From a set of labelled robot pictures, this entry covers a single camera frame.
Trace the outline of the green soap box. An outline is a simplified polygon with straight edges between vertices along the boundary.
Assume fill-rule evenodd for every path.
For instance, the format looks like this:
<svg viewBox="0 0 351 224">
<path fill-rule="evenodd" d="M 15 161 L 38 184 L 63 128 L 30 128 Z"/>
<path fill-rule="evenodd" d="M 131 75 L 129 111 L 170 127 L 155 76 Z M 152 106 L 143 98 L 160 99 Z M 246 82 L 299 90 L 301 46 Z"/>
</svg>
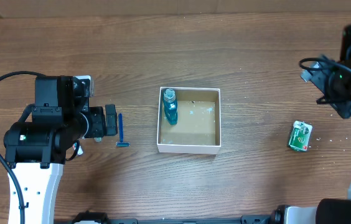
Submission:
<svg viewBox="0 0 351 224">
<path fill-rule="evenodd" d="M 306 152 L 312 133 L 312 126 L 302 121 L 295 121 L 292 125 L 288 147 L 294 151 Z"/>
</svg>

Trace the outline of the blue mouthwash bottle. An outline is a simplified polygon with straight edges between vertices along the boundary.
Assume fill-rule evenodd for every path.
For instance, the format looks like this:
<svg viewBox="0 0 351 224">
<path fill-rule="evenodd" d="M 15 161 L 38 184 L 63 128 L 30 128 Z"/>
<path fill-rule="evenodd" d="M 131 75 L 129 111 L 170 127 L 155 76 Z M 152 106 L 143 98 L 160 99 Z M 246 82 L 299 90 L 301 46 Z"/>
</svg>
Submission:
<svg viewBox="0 0 351 224">
<path fill-rule="evenodd" d="M 167 121 L 170 125 L 176 125 L 178 120 L 178 103 L 176 99 L 176 92 L 172 88 L 167 88 L 163 92 L 162 97 L 163 105 L 164 105 L 164 113 Z"/>
</svg>

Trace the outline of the teal toothpaste tube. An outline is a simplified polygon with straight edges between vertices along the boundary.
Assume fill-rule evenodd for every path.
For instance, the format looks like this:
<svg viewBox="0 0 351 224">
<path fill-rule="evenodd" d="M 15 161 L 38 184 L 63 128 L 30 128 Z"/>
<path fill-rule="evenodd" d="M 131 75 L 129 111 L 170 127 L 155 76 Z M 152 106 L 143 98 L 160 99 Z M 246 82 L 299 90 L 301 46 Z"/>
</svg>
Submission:
<svg viewBox="0 0 351 224">
<path fill-rule="evenodd" d="M 78 141 L 73 144 L 73 150 L 77 156 L 81 156 L 83 154 L 83 149 Z"/>
</svg>

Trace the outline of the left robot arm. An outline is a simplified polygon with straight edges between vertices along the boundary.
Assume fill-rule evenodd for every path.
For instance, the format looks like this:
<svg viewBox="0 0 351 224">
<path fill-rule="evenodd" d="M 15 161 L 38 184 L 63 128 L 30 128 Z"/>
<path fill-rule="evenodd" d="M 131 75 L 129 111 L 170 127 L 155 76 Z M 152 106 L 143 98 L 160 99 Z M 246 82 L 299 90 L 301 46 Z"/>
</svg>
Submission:
<svg viewBox="0 0 351 224">
<path fill-rule="evenodd" d="M 115 136 L 116 108 L 89 105 L 93 79 L 89 75 L 39 77 L 35 103 L 4 135 L 5 160 L 20 185 L 10 184 L 9 223 L 53 223 L 58 186 L 67 162 L 81 139 Z"/>
</svg>

